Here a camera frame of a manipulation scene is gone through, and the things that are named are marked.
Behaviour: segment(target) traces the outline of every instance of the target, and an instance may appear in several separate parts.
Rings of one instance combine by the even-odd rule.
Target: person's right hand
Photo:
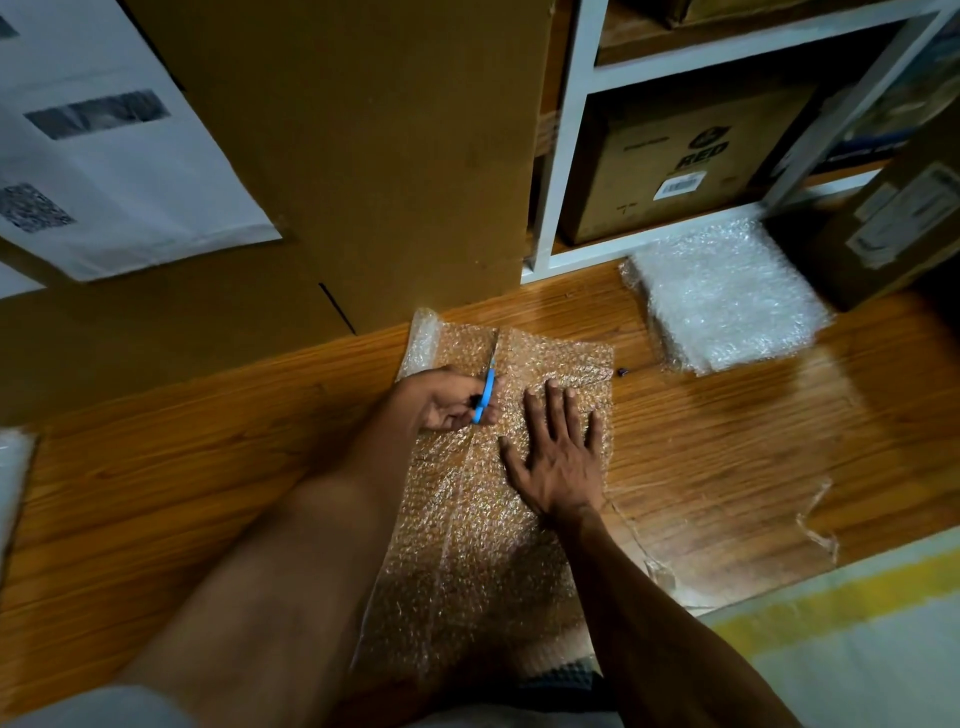
[[[500,438],[510,482],[527,505],[551,524],[575,517],[584,509],[598,510],[604,503],[600,415],[596,410],[590,412],[584,442],[577,392],[561,392],[555,379],[546,383],[546,415],[529,389],[523,394],[523,404],[530,429],[529,463],[524,464],[506,437]]]

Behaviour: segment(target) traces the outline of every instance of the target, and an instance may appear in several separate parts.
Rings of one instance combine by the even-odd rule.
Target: hand
[[[423,400],[421,427],[449,431],[466,427],[473,421],[474,405],[483,395],[485,384],[485,379],[462,375],[453,367],[443,367],[408,376],[397,385],[397,389]],[[480,425],[493,425],[499,419],[498,389],[494,383],[490,404],[484,408]]]
[[[563,393],[555,379],[546,383],[547,415],[531,390],[523,394],[530,429],[530,459],[525,465],[513,444],[500,438],[507,476],[523,500],[554,524],[604,503],[600,472],[603,423],[590,412],[587,441],[581,435],[577,392]]]

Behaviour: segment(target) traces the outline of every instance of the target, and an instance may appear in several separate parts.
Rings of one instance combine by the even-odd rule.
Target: blue scissors handle
[[[480,424],[480,418],[483,417],[483,411],[486,409],[487,405],[490,404],[490,397],[493,394],[493,367],[490,367],[487,370],[487,383],[483,387],[483,396],[480,398],[480,403],[477,404],[475,410],[473,410],[473,423],[475,425]]]

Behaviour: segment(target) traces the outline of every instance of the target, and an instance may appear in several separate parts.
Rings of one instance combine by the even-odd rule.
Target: gray sleeve
[[[35,713],[6,728],[195,728],[192,719],[165,697],[130,685],[84,692]]]

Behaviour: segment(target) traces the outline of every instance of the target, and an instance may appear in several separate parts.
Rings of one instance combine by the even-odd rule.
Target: bubble wrap sheet
[[[365,618],[357,671],[426,679],[468,663],[506,660],[524,674],[589,649],[563,551],[507,482],[497,438],[507,435],[521,454],[529,452],[523,391],[542,390],[555,377],[578,388],[584,423],[591,409],[604,415],[606,469],[613,349],[513,328],[444,324],[419,311],[400,372],[452,364],[483,376],[492,353],[500,422],[422,433],[417,441]]]
[[[740,220],[638,248],[621,266],[646,297],[667,361],[698,375],[787,356],[830,316],[760,223]]]

